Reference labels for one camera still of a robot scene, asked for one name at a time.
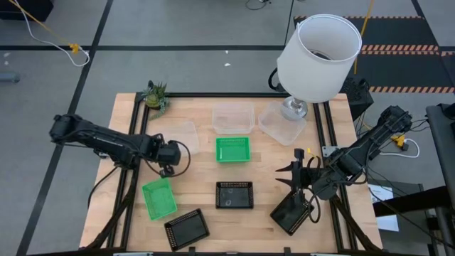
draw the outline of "black plastic tray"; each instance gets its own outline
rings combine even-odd
[[[295,193],[289,192],[279,205],[270,213],[270,217],[288,234],[293,235],[300,225],[308,218],[314,207],[305,199],[303,207],[292,210],[287,205],[294,203]]]
[[[217,182],[217,209],[253,209],[253,182]]]
[[[206,238],[210,234],[200,209],[164,223],[164,229],[173,252]]]

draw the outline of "white lampshade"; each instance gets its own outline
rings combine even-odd
[[[330,14],[311,16],[297,25],[277,60],[279,81],[298,100],[330,100],[343,86],[361,48],[360,33],[350,21]]]

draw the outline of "wooden table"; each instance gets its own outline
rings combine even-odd
[[[256,125],[248,136],[251,139],[252,160],[246,164],[219,164],[215,161],[215,138],[219,137],[212,128],[212,107],[219,102],[250,101],[255,104],[255,117],[259,116],[267,104],[277,98],[172,98],[171,106],[159,119],[149,121],[147,134],[160,132],[164,127],[191,121],[195,124],[199,139],[199,152],[192,157],[191,167],[186,174],[172,178],[172,188],[178,210],[165,218],[149,219],[141,187],[158,176],[141,164],[139,182],[136,189],[128,251],[171,251],[164,223],[189,211],[200,208],[210,231],[210,236],[192,244],[198,252],[283,252],[290,247],[292,252],[336,252],[335,236],[328,201],[321,201],[321,220],[317,224],[306,220],[295,232],[288,236],[269,214],[289,192],[289,187],[275,181],[275,178],[290,178],[290,172],[275,173],[274,170],[289,165],[294,160],[294,148],[310,148],[320,155],[319,138],[316,131],[314,111],[309,105],[307,125],[291,146],[282,146],[262,132]],[[131,120],[134,94],[118,94],[115,100],[110,129],[127,133]],[[336,137],[339,146],[350,146],[355,141],[353,121],[350,117],[346,95],[338,95],[330,101]],[[139,132],[143,107],[138,114]],[[322,111],[325,129],[326,123]],[[183,157],[182,168],[187,158]],[[112,169],[109,159],[101,160],[97,181]],[[105,181],[94,193],[88,210],[80,245],[89,244],[104,227],[112,214],[117,192],[119,172]],[[216,181],[252,181],[255,207],[252,210],[216,210]],[[367,185],[348,187],[352,215],[365,234],[379,247],[382,243],[376,225],[375,214]],[[341,217],[344,231],[344,245],[348,247],[346,224]],[[120,220],[115,245],[119,245],[123,220]]]

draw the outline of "green container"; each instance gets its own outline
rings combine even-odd
[[[216,138],[216,161],[220,163],[251,160],[249,137]]]
[[[177,211],[172,187],[167,178],[160,178],[142,186],[145,205],[151,220],[158,220]]]

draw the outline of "white paper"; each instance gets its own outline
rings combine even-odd
[[[386,186],[381,187],[381,186],[371,185],[371,184],[368,184],[368,186],[370,187],[371,192],[373,192],[375,194],[375,196],[377,196],[381,200],[387,200],[387,199],[393,198],[392,188],[389,188]],[[379,201],[373,195],[370,195],[370,196],[371,196],[371,201],[373,203],[376,203]],[[399,231],[398,220],[397,220],[396,215],[378,217],[378,218],[376,218],[376,222],[378,223],[379,229],[390,230],[390,231]]]

